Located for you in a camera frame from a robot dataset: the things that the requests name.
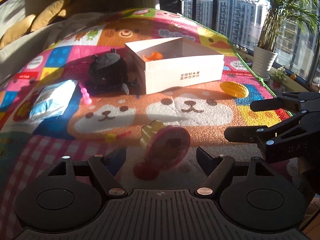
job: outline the yellow cushion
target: yellow cushion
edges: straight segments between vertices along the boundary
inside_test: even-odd
[[[25,35],[29,31],[35,17],[36,16],[34,14],[31,14],[7,29],[7,31],[2,36],[0,49],[3,49],[4,46]]]
[[[42,13],[35,19],[31,26],[31,32],[46,27],[54,17],[66,6],[70,4],[71,0],[57,0],[50,4]]]

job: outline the blue package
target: blue package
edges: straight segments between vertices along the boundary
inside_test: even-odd
[[[67,109],[78,81],[67,80],[45,87],[34,102],[29,120],[42,120],[62,115]]]

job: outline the checkered pattern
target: checkered pattern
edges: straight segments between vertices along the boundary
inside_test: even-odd
[[[32,136],[20,154],[12,174],[0,197],[0,239],[12,239],[21,227],[13,210],[19,192],[58,158],[68,155],[75,161],[110,152],[107,144],[88,141],[67,141],[50,137]]]

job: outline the cartoon duck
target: cartoon duck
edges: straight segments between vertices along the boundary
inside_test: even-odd
[[[215,33],[209,29],[198,28],[199,38],[202,45],[214,49],[225,56],[233,56],[234,52],[228,39],[221,34]]]

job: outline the black plush toy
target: black plush toy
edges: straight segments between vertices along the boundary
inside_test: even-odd
[[[108,92],[124,90],[128,94],[127,64],[115,49],[102,56],[93,56],[89,66],[89,76],[94,85]]]

